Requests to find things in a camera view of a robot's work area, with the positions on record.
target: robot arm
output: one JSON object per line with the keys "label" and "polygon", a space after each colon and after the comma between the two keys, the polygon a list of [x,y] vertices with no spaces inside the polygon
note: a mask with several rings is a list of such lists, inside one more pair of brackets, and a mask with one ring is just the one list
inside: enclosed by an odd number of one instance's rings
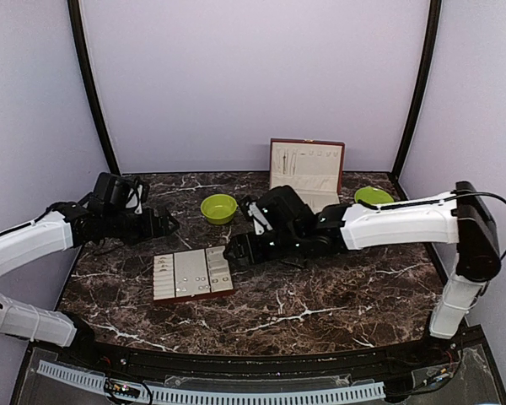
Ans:
{"label": "robot arm", "polygon": [[231,238],[225,257],[250,265],[289,256],[317,257],[368,246],[456,243],[459,261],[433,311],[429,333],[450,339],[489,280],[500,271],[493,217],[471,183],[438,196],[391,204],[337,204],[313,214],[290,186],[240,202],[255,232]]}
{"label": "robot arm", "polygon": [[[0,277],[56,251],[104,238],[133,245],[170,235],[178,222],[163,208],[160,216],[144,208],[148,185],[101,173],[94,190],[79,202],[56,202],[39,218],[0,233]],[[0,333],[68,347],[88,335],[74,315],[42,310],[0,294]]]}

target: dark marble tabletop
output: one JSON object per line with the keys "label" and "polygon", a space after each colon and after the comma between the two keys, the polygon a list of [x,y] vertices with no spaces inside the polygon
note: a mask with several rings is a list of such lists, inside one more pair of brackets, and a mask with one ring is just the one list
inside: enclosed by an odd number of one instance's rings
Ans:
{"label": "dark marble tabletop", "polygon": [[[422,336],[442,284],[421,244],[378,246],[310,260],[232,267],[234,295],[153,304],[153,256],[225,244],[252,230],[240,213],[214,226],[201,201],[226,193],[260,196],[268,173],[143,175],[148,205],[180,221],[169,237],[122,246],[85,246],[59,305],[82,316],[101,342],[187,354],[317,354],[402,343]],[[362,186],[396,195],[387,175],[344,173],[341,200]]]}

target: lime green plate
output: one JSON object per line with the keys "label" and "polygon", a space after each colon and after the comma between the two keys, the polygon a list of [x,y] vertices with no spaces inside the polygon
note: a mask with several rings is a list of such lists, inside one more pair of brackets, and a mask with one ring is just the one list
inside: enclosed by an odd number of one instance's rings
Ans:
{"label": "lime green plate", "polygon": [[354,194],[354,201],[357,203],[358,200],[362,200],[367,204],[387,204],[394,202],[394,198],[385,192],[384,190],[380,190],[375,187],[364,187],[360,188]]}
{"label": "lime green plate", "polygon": [[201,204],[201,212],[210,224],[224,225],[229,223],[236,213],[238,204],[227,194],[214,194]]}

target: black pole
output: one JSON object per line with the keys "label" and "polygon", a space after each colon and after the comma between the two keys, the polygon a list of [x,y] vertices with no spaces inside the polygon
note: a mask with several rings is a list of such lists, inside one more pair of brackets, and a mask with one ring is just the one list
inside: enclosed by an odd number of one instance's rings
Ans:
{"label": "black pole", "polygon": [[414,94],[412,95],[411,108],[408,111],[405,129],[403,130],[403,136],[401,137],[401,143],[397,151],[396,162],[391,170],[391,174],[396,180],[399,179],[403,171],[406,156],[411,147],[412,136],[416,129],[420,109],[422,108],[423,95],[425,94],[426,85],[428,83],[429,69],[431,68],[431,61],[433,60],[433,50],[435,47],[435,40],[437,39],[437,30],[439,29],[441,4],[442,0],[431,0],[429,4],[428,26],[423,40],[422,59],[420,60],[416,86],[414,87]]}
{"label": "black pole", "polygon": [[86,47],[86,39],[84,38],[83,19],[81,16],[81,9],[78,0],[67,0],[69,7],[69,18],[71,20],[71,28],[73,31],[73,39],[75,40],[75,48],[77,49],[78,65],[81,68],[83,75],[84,90],[88,97],[92,117],[94,118],[95,129],[100,138],[101,148],[107,160],[110,173],[114,175],[120,174],[116,156],[110,144],[109,133],[103,119],[103,112],[101,111],[100,99],[95,89],[94,75],[90,67],[90,60],[88,56],[88,49]]}

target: white wall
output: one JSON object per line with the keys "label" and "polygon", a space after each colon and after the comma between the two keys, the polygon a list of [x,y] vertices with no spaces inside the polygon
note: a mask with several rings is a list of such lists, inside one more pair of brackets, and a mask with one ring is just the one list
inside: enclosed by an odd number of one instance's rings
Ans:
{"label": "white wall", "polygon": [[[67,2],[0,0],[0,230],[77,200],[106,170],[78,69]],[[0,292],[52,309],[75,252],[0,279]],[[26,344],[0,336],[0,405]]]}
{"label": "white wall", "polygon": [[391,170],[428,3],[84,1],[121,169],[267,170],[270,138],[316,138]]}
{"label": "white wall", "polygon": [[[506,1],[445,2],[428,90],[401,183],[410,197],[469,180],[506,197]],[[487,200],[506,246],[506,208]],[[454,250],[442,249],[449,265]],[[506,386],[506,260],[470,315]]]}

